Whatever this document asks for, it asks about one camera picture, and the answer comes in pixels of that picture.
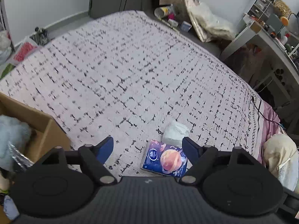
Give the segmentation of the white soft cloth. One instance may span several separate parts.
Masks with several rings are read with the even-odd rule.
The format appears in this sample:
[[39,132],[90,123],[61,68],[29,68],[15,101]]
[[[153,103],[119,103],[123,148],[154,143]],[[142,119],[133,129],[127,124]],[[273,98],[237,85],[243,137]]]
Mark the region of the white soft cloth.
[[190,129],[182,123],[171,121],[165,128],[162,136],[162,142],[174,147],[182,147],[182,140],[189,136]]

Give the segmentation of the blue planet tissue pack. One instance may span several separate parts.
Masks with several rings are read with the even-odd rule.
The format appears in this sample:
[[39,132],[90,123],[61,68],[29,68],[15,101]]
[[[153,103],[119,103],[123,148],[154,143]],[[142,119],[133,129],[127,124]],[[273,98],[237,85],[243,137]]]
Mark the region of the blue planet tissue pack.
[[180,178],[187,170],[187,161],[182,148],[151,140],[145,148],[140,168],[160,175]]

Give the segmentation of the brown cardboard box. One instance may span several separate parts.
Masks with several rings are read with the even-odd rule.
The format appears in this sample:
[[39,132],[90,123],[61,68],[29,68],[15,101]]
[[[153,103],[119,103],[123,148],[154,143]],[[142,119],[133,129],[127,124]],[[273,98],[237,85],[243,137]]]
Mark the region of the brown cardboard box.
[[55,146],[70,150],[70,139],[52,116],[1,93],[1,199],[16,171],[14,155],[35,163]]

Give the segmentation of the mauve bed sheet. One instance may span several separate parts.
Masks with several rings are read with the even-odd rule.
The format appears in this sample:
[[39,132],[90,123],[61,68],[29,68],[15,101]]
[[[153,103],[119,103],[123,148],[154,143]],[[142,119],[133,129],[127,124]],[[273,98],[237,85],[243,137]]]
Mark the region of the mauve bed sheet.
[[265,165],[263,161],[263,145],[272,136],[277,133],[283,133],[282,128],[278,125],[280,123],[280,118],[278,114],[273,110],[273,108],[261,100],[258,104],[258,109],[260,113],[258,114],[259,119],[259,133],[258,133],[258,162]]

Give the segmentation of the cream plush pillow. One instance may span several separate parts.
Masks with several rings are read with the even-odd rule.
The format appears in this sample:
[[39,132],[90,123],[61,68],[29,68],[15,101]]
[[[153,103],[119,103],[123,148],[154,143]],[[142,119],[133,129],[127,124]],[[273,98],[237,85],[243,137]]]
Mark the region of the cream plush pillow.
[[283,187],[298,193],[298,149],[286,134],[277,133],[263,145],[263,160]]

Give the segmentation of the light blue fluffy plush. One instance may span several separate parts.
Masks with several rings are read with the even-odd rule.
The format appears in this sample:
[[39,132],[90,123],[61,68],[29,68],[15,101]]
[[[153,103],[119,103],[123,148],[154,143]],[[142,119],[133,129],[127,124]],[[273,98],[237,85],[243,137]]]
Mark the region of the light blue fluffy plush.
[[29,142],[32,130],[25,122],[17,118],[1,115],[1,168],[13,170],[13,157],[9,145],[12,144],[21,153]]

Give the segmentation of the cream plastic bag pile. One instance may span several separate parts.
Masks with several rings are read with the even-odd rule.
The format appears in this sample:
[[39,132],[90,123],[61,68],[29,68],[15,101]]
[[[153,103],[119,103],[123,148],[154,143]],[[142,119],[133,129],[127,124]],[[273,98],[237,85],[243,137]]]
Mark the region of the cream plastic bag pile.
[[232,41],[236,36],[231,22],[213,14],[210,8],[199,0],[170,0],[179,21],[190,22],[199,40],[203,43],[215,39]]

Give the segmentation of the small blue white box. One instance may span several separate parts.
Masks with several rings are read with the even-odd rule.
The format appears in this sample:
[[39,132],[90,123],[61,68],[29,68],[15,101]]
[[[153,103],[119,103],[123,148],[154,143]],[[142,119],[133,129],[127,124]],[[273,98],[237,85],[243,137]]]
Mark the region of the small blue white box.
[[189,32],[189,30],[191,29],[192,25],[186,21],[182,22],[181,26],[180,26],[180,29],[182,31],[185,31],[185,32]]

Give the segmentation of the red white plastic bag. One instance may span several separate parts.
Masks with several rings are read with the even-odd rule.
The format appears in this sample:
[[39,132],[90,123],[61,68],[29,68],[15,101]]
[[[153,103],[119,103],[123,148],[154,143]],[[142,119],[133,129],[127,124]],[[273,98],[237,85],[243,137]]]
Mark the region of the red white plastic bag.
[[21,63],[25,58],[29,55],[33,54],[35,51],[39,50],[41,46],[39,46],[33,39],[30,37],[26,37],[21,45],[17,48],[15,54],[10,59],[10,64],[13,66],[17,66]]

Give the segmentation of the black toy on floor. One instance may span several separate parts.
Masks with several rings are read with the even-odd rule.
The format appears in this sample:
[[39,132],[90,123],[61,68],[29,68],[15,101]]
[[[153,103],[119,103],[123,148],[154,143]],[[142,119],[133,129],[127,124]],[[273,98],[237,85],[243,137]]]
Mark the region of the black toy on floor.
[[39,46],[45,46],[50,42],[48,30],[44,28],[35,28],[35,33],[30,38]]

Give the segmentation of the white desk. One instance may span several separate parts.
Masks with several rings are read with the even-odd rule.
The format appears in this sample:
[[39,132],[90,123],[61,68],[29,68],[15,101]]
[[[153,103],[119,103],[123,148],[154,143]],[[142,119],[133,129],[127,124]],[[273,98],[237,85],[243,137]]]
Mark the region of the white desk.
[[[274,62],[269,64],[269,67],[273,67],[273,69],[270,69],[268,74],[262,79],[258,79],[258,77],[262,74],[261,69],[263,62],[260,61],[256,64],[254,74],[251,77],[251,82],[255,83],[253,89],[256,90],[261,84],[271,77],[288,100],[298,100],[298,69],[293,61],[290,59],[290,57],[288,57],[286,52],[282,50],[278,42],[273,39],[264,29],[262,29],[258,22],[245,15],[243,17],[243,23],[246,24],[246,27],[221,52],[219,59],[224,62],[227,58],[233,55],[233,53],[242,48],[251,40],[256,41],[258,47],[261,48],[261,51],[258,53],[258,59],[274,59]],[[285,87],[274,75],[275,70],[279,68],[284,70],[284,75],[292,86],[291,94],[287,92]]]

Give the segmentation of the white plastic bags on floor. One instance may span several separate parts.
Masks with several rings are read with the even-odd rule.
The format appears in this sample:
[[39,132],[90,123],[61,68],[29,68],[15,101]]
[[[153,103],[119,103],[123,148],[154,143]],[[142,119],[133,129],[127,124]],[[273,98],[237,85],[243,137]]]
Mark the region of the white plastic bags on floor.
[[12,47],[10,35],[7,30],[2,30],[0,36],[0,64],[3,64],[10,57]]

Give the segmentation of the white yellow cylinder can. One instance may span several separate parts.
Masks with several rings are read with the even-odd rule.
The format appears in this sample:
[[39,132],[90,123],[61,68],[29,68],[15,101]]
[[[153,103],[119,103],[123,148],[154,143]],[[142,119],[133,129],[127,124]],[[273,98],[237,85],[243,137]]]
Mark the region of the white yellow cylinder can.
[[173,13],[173,6],[158,7],[154,10],[154,15],[160,19],[165,18],[172,13]]

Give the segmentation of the grey small drawer organizer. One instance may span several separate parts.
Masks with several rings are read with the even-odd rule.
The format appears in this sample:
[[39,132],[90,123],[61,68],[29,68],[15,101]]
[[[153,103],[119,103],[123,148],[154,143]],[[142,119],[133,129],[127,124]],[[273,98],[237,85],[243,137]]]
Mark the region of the grey small drawer organizer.
[[247,14],[258,20],[266,22],[273,12],[274,6],[270,0],[253,0],[249,3]]

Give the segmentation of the woven basket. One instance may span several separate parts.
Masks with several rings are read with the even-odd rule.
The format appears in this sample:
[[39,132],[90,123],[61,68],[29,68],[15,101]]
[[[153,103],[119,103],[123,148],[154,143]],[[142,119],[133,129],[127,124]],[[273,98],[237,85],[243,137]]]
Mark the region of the woven basket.
[[292,10],[289,8],[288,5],[286,5],[286,3],[284,3],[283,0],[274,0],[273,5],[274,5],[275,13],[279,17],[281,16],[288,17],[292,13]]

